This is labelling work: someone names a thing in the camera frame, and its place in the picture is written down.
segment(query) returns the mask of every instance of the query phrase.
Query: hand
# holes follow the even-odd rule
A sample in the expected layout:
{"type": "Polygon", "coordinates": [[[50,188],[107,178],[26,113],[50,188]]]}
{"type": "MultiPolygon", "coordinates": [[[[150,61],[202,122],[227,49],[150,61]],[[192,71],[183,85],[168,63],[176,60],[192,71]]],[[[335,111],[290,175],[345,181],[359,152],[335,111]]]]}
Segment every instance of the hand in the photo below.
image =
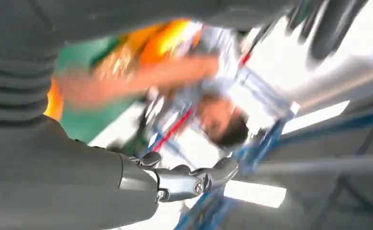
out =
{"type": "Polygon", "coordinates": [[[200,168],[191,175],[203,181],[203,191],[207,192],[226,185],[238,171],[238,163],[233,158],[222,158],[213,168],[200,168]]]}
{"type": "Polygon", "coordinates": [[[114,99],[115,82],[99,80],[84,70],[70,70],[56,77],[64,100],[76,108],[95,108],[114,99]]]}
{"type": "Polygon", "coordinates": [[[193,172],[186,165],[172,170],[147,170],[154,172],[158,178],[158,200],[172,202],[194,198],[224,186],[236,175],[238,163],[232,158],[223,158],[211,169],[201,168],[193,172]]]}

